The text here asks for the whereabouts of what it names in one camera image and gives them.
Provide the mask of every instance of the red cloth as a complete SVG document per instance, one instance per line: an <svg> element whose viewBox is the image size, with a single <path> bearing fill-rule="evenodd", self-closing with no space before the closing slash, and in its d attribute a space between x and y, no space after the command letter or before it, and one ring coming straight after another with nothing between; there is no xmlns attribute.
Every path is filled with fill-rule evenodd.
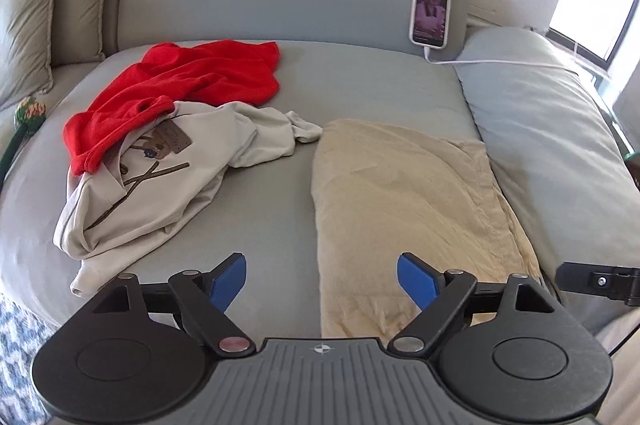
<svg viewBox="0 0 640 425"><path fill-rule="evenodd" d="M95 172L102 155L133 129L174 110L175 100L219 106L233 100L265 103L278 91L273 76L280 51L274 42L232 40L182 48L164 42L130 65L65 124L71 172Z"/></svg>

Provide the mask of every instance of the rug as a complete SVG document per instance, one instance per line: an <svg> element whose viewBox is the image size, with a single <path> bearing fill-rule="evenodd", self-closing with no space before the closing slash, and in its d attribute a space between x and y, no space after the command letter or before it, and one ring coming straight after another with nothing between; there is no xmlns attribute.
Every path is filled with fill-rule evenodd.
<svg viewBox="0 0 640 425"><path fill-rule="evenodd" d="M43 425L50 419L31 384L30 369L52 333L0 293L0 423Z"/></svg>

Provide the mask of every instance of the phone screen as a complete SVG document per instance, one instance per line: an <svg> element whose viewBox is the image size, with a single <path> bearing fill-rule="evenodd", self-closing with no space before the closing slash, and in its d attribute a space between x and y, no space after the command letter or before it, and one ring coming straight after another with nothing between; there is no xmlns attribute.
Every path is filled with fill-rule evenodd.
<svg viewBox="0 0 640 425"><path fill-rule="evenodd" d="M412 40L436 48L446 43L449 0L415 0Z"/></svg>

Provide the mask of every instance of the smartphone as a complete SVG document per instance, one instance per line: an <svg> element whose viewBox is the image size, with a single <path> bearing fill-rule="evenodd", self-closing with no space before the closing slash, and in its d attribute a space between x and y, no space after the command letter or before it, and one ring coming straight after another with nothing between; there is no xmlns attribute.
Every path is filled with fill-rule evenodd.
<svg viewBox="0 0 640 425"><path fill-rule="evenodd" d="M409 39L418 46L442 49L447 45L451 0L413 0Z"/></svg>

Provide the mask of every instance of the charging cable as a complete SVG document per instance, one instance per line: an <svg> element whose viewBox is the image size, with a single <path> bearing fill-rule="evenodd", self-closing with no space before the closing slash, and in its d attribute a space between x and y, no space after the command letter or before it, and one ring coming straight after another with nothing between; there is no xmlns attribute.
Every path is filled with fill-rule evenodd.
<svg viewBox="0 0 640 425"><path fill-rule="evenodd" d="M487 59L487 60L429 60L429 52L431 48L424 47L424 59L430 64L442 64L442 65L459 65L459 64L513 64L515 66L530 66L532 68L551 68L556 70L564 70L572 73L576 77L580 78L580 75L575 69L572 69L562 64L552 64L547 62L523 62L517 60L500 60L500 59Z"/></svg>

